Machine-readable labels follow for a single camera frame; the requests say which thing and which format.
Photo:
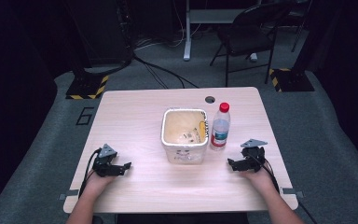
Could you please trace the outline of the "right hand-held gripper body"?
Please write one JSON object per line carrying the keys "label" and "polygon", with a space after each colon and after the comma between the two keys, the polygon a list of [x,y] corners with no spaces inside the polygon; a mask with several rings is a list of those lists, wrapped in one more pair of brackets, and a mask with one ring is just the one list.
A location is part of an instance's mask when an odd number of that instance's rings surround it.
{"label": "right hand-held gripper body", "polygon": [[254,170],[258,172],[265,163],[264,145],[267,142],[250,139],[241,144],[241,154],[244,157],[244,170]]}

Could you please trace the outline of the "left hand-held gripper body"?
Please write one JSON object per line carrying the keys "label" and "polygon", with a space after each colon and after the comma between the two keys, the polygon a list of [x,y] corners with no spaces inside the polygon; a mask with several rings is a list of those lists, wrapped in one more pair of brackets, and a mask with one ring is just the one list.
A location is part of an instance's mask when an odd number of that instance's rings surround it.
{"label": "left hand-held gripper body", "polygon": [[107,144],[104,144],[99,150],[92,169],[101,177],[112,176],[112,172],[118,169],[111,161],[117,156],[117,152]]}

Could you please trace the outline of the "person's left hand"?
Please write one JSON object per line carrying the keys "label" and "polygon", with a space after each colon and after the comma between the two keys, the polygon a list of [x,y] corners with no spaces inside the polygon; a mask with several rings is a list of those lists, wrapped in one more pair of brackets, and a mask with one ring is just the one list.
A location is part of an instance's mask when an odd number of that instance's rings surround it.
{"label": "person's left hand", "polygon": [[101,177],[91,171],[87,176],[84,193],[87,195],[99,196],[104,189],[115,180],[114,176]]}

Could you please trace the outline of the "person's right hand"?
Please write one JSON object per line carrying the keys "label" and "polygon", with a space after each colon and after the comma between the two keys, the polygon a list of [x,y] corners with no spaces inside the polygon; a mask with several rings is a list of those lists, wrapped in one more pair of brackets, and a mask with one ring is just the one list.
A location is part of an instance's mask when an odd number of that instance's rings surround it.
{"label": "person's right hand", "polygon": [[240,172],[240,176],[248,179],[251,182],[252,186],[259,192],[266,190],[275,190],[271,177],[269,173],[265,170],[259,170],[258,172],[243,171]]}

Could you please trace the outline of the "clear red-capped water bottle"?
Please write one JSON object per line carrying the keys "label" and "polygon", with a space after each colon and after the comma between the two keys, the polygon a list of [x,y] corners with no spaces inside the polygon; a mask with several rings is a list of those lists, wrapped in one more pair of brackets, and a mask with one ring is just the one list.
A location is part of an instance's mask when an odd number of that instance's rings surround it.
{"label": "clear red-capped water bottle", "polygon": [[213,117],[211,133],[211,148],[213,150],[222,150],[226,146],[230,128],[229,109],[229,103],[223,102]]}

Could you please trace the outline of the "grey tape strip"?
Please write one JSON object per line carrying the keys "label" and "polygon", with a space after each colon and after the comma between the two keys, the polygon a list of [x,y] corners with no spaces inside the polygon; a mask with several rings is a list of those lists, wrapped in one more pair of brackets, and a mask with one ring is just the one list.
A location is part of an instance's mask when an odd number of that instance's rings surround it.
{"label": "grey tape strip", "polygon": [[297,191],[296,189],[293,189],[293,188],[282,188],[282,193],[283,194],[293,194],[293,195],[296,195],[297,198],[304,198],[304,194],[302,191]]}
{"label": "grey tape strip", "polygon": [[64,201],[68,196],[77,196],[79,189],[69,189],[65,193],[61,193],[58,197],[59,201]]}

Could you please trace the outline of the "white square paper tub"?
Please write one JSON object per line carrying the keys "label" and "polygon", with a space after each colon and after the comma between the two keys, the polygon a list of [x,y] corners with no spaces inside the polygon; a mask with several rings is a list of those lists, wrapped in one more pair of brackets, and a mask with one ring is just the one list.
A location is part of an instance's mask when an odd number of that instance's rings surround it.
{"label": "white square paper tub", "polygon": [[169,162],[200,164],[209,143],[207,114],[199,108],[169,108],[160,132],[161,144]]}

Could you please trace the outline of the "black yellow-striped stand base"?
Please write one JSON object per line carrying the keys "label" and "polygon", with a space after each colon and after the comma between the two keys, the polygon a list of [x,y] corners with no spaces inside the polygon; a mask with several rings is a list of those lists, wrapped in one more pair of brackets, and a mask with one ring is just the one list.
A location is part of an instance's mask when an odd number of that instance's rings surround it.
{"label": "black yellow-striped stand base", "polygon": [[66,92],[67,99],[84,100],[99,98],[105,88],[108,76],[75,78]]}
{"label": "black yellow-striped stand base", "polygon": [[305,74],[294,74],[291,69],[270,69],[269,76],[277,92],[314,91]]}

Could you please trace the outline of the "black folding chair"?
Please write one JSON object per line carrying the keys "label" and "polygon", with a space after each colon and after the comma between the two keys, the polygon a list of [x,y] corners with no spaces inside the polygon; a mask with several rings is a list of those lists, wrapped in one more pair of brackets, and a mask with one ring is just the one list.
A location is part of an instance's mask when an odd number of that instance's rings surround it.
{"label": "black folding chair", "polygon": [[[244,70],[258,67],[267,67],[265,83],[269,80],[269,70],[273,58],[278,27],[294,6],[290,0],[260,4],[246,8],[234,21],[227,27],[221,27],[217,30],[217,37],[220,40],[220,46],[213,56],[210,65],[218,57],[225,58],[225,86],[228,86],[230,73],[236,73]],[[247,56],[252,53],[269,52],[266,63],[229,69],[229,58]]]}

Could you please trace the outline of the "black equipment stand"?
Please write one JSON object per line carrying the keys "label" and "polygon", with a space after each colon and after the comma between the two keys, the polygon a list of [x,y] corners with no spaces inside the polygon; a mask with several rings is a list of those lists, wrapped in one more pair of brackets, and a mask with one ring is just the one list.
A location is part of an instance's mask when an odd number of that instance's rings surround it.
{"label": "black equipment stand", "polygon": [[126,0],[64,0],[83,42],[94,76],[118,72],[131,63],[132,21]]}

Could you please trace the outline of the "white desk frame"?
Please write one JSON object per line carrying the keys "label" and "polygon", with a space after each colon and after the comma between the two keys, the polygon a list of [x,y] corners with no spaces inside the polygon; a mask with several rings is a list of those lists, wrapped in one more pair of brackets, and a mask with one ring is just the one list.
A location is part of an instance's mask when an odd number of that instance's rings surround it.
{"label": "white desk frame", "polygon": [[188,62],[191,57],[191,25],[192,24],[220,24],[232,23],[235,17],[242,12],[240,9],[192,9],[190,0],[186,0],[186,43],[183,60]]}

